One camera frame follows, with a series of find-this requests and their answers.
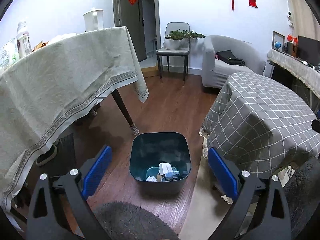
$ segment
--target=white flower pot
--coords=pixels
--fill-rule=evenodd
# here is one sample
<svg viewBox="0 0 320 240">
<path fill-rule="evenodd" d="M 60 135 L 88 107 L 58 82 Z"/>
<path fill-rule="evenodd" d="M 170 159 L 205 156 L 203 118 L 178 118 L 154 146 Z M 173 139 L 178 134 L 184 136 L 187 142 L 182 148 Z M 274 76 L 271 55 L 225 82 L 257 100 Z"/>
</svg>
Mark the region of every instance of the white flower pot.
<svg viewBox="0 0 320 240">
<path fill-rule="evenodd" d="M 171 39 L 164 39 L 164 47 L 166 49 L 170 49 L 170 50 L 177 50 L 179 49 L 181 46 L 181 41 L 178 40 L 171 40 Z"/>
</svg>

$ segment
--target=desk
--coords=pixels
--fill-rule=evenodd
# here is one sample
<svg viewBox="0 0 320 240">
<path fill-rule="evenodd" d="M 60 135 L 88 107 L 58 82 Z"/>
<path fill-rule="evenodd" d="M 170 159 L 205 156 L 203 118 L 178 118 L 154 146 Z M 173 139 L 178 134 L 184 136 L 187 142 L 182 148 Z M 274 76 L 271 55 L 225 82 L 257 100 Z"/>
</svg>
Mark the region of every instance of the desk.
<svg viewBox="0 0 320 240">
<path fill-rule="evenodd" d="M 9 211 L 39 155 L 110 93 L 148 89 L 126 27 L 78 34 L 47 45 L 0 73 L 0 200 Z M 127 121 L 130 116 L 123 111 Z"/>
<path fill-rule="evenodd" d="M 292 56 L 271 49 L 272 79 L 296 92 L 316 113 L 320 108 L 320 74 Z"/>
</svg>

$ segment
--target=trash can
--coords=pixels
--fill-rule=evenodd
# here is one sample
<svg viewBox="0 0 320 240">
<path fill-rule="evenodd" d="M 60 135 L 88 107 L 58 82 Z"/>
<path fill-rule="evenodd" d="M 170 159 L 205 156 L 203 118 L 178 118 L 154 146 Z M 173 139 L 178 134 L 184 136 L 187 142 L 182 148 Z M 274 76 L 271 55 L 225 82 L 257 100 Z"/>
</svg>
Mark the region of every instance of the trash can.
<svg viewBox="0 0 320 240">
<path fill-rule="evenodd" d="M 157 174 L 159 163 L 170 163 L 179 171 L 174 181 L 146 181 Z M 177 132 L 142 133 L 132 143 L 130 174 L 140 190 L 149 195 L 174 195 L 180 192 L 191 170 L 190 153 L 186 138 Z"/>
</svg>

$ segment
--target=potted plant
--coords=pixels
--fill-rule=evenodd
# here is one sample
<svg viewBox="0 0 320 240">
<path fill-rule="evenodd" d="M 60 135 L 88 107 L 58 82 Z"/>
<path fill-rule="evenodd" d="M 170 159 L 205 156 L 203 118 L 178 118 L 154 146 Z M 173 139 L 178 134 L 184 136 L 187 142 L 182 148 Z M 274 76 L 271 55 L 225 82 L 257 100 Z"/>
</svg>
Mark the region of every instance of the potted plant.
<svg viewBox="0 0 320 240">
<path fill-rule="evenodd" d="M 169 35 L 164 38 L 164 47 L 166 49 L 177 50 L 180 48 L 183 38 L 184 34 L 180 29 L 177 31 L 171 31 Z"/>
<path fill-rule="evenodd" d="M 201 33 L 195 33 L 194 31 L 188 32 L 188 31 L 183 31 L 183 41 L 182 41 L 182 47 L 186 48 L 189 44 L 190 41 L 195 41 L 205 38 L 205 36 Z"/>
<path fill-rule="evenodd" d="M 194 31 L 186 32 L 184 35 L 185 35 L 185 38 L 195 39 L 195 40 L 199 40 L 199 39 L 205 38 L 205 36 L 203 34 L 195 33 Z"/>
</svg>

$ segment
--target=gray chair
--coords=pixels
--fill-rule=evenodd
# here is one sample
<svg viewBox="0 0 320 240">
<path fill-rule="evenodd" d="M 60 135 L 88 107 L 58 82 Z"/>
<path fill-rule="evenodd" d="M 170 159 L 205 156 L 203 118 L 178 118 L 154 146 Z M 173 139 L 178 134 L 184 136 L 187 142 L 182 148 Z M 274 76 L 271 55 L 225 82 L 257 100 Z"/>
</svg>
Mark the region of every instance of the gray chair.
<svg viewBox="0 0 320 240">
<path fill-rule="evenodd" d="M 241 58 L 245 66 L 229 65 L 216 59 L 216 53 L 231 50 L 233 55 Z M 222 88 L 228 77 L 236 72 L 263 74 L 266 62 L 259 53 L 247 42 L 230 37 L 211 35 L 204 38 L 202 61 L 202 84 L 204 87 Z"/>
<path fill-rule="evenodd" d="M 169 35 L 170 31 L 190 31 L 190 26 L 188 23 L 168 23 L 167 28 L 165 29 L 165 37 Z M 184 46 L 185 48 L 180 48 L 178 50 L 170 50 L 166 49 L 164 47 L 164 44 L 161 49 L 158 49 L 156 51 L 157 59 L 158 59 L 158 68 L 159 68 L 159 76 L 162 83 L 162 69 L 160 64 L 160 56 L 167 56 L 168 61 L 168 72 L 170 72 L 170 56 L 178 56 L 178 57 L 184 57 L 184 68 L 183 68 L 183 85 L 184 81 L 186 79 L 186 73 L 189 71 L 189 53 L 190 53 L 190 40 L 188 41 L 188 44 Z"/>
</svg>

